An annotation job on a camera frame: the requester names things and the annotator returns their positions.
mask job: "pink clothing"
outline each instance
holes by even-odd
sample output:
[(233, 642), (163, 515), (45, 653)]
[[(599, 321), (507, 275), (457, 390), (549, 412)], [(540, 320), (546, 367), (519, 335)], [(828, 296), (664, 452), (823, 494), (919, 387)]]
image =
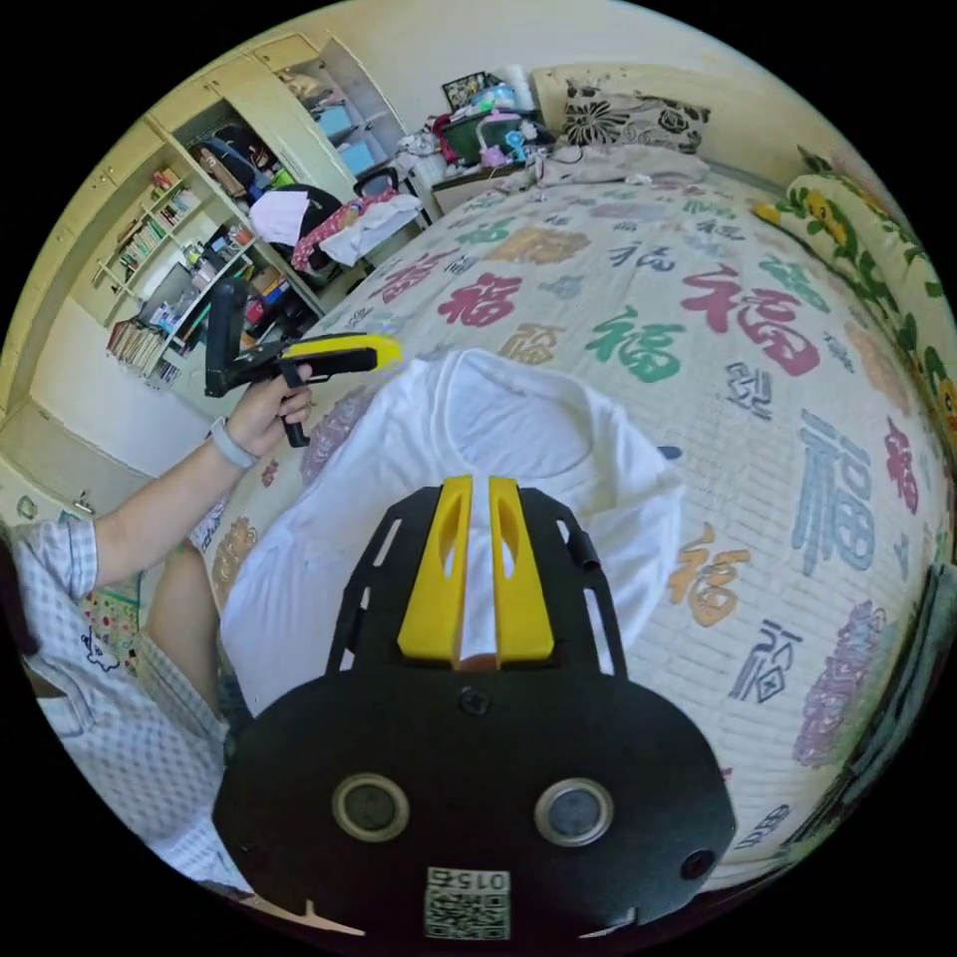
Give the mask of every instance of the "pink clothing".
[(321, 222), (312, 232), (307, 232), (297, 243), (292, 253), (292, 266), (294, 269), (305, 271), (309, 268), (309, 257), (320, 242), (334, 236), (345, 225), (345, 219), (350, 208), (359, 207), (361, 216), (370, 206), (377, 202), (385, 202), (398, 195), (394, 189), (386, 189), (384, 192), (377, 193), (374, 196), (357, 196), (350, 200), (346, 205), (340, 206), (325, 222)]

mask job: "hand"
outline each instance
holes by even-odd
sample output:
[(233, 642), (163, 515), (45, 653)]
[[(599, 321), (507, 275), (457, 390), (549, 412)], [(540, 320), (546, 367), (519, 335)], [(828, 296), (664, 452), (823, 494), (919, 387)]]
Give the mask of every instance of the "hand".
[[(296, 371), (302, 379), (312, 375), (312, 369), (306, 365)], [(226, 423), (226, 431), (241, 449), (261, 458), (272, 452), (285, 435), (283, 420), (290, 424), (306, 421), (311, 399), (308, 386), (291, 388), (282, 376), (271, 382), (257, 382), (239, 400)]]

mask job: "blue box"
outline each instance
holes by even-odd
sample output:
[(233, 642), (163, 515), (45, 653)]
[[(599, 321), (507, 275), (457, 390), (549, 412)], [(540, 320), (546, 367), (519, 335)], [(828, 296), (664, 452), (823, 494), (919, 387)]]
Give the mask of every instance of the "blue box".
[(339, 156), (353, 176), (376, 164), (372, 151), (364, 143), (349, 144), (344, 150), (339, 150)]
[(349, 120), (349, 112), (342, 105), (323, 110), (319, 114), (317, 122), (319, 129), (327, 137), (334, 137), (337, 133), (342, 133), (343, 130), (348, 130), (352, 126)]

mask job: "white wall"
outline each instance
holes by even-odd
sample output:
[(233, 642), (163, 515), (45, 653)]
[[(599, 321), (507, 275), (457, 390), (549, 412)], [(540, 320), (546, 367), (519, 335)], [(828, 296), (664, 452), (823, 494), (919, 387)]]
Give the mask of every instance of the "white wall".
[(816, 111), (790, 87), (720, 40), (617, 0), (347, 0), (284, 27), (328, 30), (366, 66), (409, 129), (448, 104), (442, 83), (518, 63), (661, 64), (750, 80)]
[(107, 354), (109, 333), (67, 299), (40, 355), (34, 401), (71, 432), (148, 476), (191, 452), (209, 419), (177, 396), (157, 392)]

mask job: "white watch band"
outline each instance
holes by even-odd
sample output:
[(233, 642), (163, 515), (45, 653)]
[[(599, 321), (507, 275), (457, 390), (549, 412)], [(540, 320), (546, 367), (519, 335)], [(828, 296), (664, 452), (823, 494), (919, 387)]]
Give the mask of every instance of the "white watch band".
[(246, 449), (233, 441), (232, 436), (226, 431), (226, 419), (220, 416), (209, 430), (212, 435), (213, 444), (240, 469), (251, 469), (259, 459), (252, 456)]

